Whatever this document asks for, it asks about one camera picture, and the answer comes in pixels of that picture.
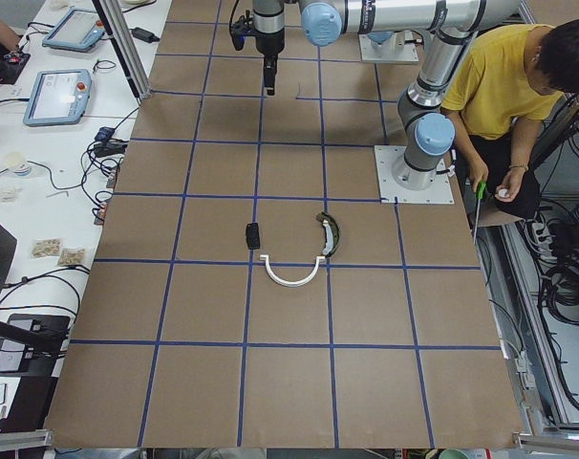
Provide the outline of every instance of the yellow t-shirt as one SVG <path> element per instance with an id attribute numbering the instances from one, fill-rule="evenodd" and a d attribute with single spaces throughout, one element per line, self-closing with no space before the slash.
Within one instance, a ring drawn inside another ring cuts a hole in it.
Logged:
<path id="1" fill-rule="evenodd" d="M 479 36 L 442 102 L 459 111 L 468 134 L 495 140 L 515 117 L 545 120 L 562 96 L 540 96 L 527 83 L 523 58 L 529 32 L 541 24 L 503 26 Z"/>

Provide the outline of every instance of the blue joint cap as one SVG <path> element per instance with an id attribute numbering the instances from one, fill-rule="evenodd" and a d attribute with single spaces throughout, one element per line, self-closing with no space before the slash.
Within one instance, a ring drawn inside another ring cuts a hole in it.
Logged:
<path id="1" fill-rule="evenodd" d="M 385 43 L 387 40 L 389 40 L 392 35 L 394 33 L 391 31 L 387 31 L 387 32 L 370 32 L 368 34 L 368 38 L 370 38 L 372 41 L 374 41 L 374 43 L 378 43 L 379 45 L 382 45 L 383 43 Z"/>
<path id="2" fill-rule="evenodd" d="M 454 138 L 453 123 L 440 113 L 428 113 L 417 122 L 415 140 L 419 148 L 429 156 L 446 153 Z"/>
<path id="3" fill-rule="evenodd" d="M 328 46 L 340 36 L 342 20 L 332 5 L 311 3 L 302 10 L 302 29 L 313 45 Z"/>

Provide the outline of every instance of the black shorts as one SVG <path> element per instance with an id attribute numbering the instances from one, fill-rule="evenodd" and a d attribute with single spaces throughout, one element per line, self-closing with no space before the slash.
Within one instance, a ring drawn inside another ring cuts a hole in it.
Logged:
<path id="1" fill-rule="evenodd" d="M 496 187 L 502 183 L 510 166 L 510 135 L 503 136 L 495 141 L 488 141 L 479 136 L 470 136 L 470 140 L 489 168 L 487 191 L 495 194 Z M 466 177 L 469 175 L 468 163 L 459 152 L 455 170 L 460 185 L 464 184 Z M 502 212 L 525 218 L 526 220 L 534 218 L 540 205 L 540 185 L 533 171 L 530 169 L 524 174 L 521 189 L 514 200 L 510 203 L 504 203 L 494 198 L 493 201 Z"/>

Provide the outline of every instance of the white metal plate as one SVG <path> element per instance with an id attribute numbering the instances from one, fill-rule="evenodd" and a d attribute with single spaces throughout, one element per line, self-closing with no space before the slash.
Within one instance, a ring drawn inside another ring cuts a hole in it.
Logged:
<path id="1" fill-rule="evenodd" d="M 454 204 L 451 184 L 446 174 L 436 175 L 434 182 L 423 191 L 414 191 L 401 186 L 392 175 L 392 165 L 398 156 L 404 154 L 401 145 L 376 145 L 376 175 L 381 203 L 407 204 Z M 440 160 L 437 170 L 444 170 L 444 160 Z"/>
<path id="2" fill-rule="evenodd" d="M 410 32 L 404 32 L 405 40 L 412 40 Z M 419 57 L 417 49 L 412 43 L 396 47 L 394 39 L 387 40 L 382 45 L 373 45 L 368 35 L 359 35 L 359 49 L 364 62 L 382 62 L 390 64 L 417 64 Z"/>

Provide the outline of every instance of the white desk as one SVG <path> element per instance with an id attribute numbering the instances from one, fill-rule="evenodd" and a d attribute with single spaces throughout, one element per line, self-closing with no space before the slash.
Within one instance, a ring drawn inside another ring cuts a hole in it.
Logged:
<path id="1" fill-rule="evenodd" d="M 89 0 L 73 3 L 78 8 L 93 9 Z M 129 27 L 142 27 L 160 36 L 170 4 L 171 0 L 158 0 L 152 6 L 127 13 L 125 17 Z M 55 24 L 65 12 L 66 9 L 53 11 L 46 3 L 34 21 Z M 31 43 L 25 49 L 32 55 L 31 60 L 15 85 L 0 87 L 0 99 L 27 98 L 40 71 L 84 68 L 92 73 L 97 59 L 109 59 L 118 65 L 111 72 L 104 71 L 93 75 L 93 91 L 85 116 L 78 124 L 27 127 L 22 122 L 26 103 L 16 102 L 0 106 L 0 171 L 4 169 L 3 157 L 10 151 L 20 151 L 28 160 L 49 167 L 57 186 L 73 186 L 79 183 L 83 173 L 80 156 L 94 140 L 98 129 L 102 126 L 116 126 L 138 104 L 119 66 L 111 42 L 100 41 L 89 53 L 72 53 L 43 48 L 42 38 L 41 34 L 31 36 Z M 149 74 L 158 43 L 137 41 L 136 45 L 143 67 Z M 129 139 L 136 116 L 137 113 L 126 120 L 115 137 Z M 107 179 L 95 171 L 89 175 L 85 187 L 89 194 L 94 196 L 97 191 L 105 189 L 106 183 Z M 62 239 L 63 247 L 86 249 L 84 264 L 91 265 L 101 227 L 93 224 L 93 204 L 80 188 L 66 192 L 54 189 L 48 171 L 38 166 L 34 166 L 32 174 L 27 178 L 18 178 L 10 172 L 0 175 L 0 189 L 7 187 L 19 189 L 14 202 L 0 203 L 0 223 L 18 240 L 8 282 L 16 282 L 22 276 L 34 276 L 58 268 L 57 257 L 31 257 L 32 242 L 37 239 L 58 237 Z M 80 294 L 83 293 L 87 282 L 86 274 L 64 272 L 60 276 L 68 280 Z M 3 307 L 38 304 L 76 310 L 77 300 L 75 293 L 60 281 L 40 279 L 17 289 L 4 301 Z M 56 309 L 41 308 L 0 311 L 0 320 L 7 320 L 15 313 L 69 316 L 68 313 Z M 56 364 L 54 376 L 59 375 L 61 366 L 62 360 Z M 8 385 L 6 405 L 9 411 L 19 378 L 0 378 L 0 383 Z"/>

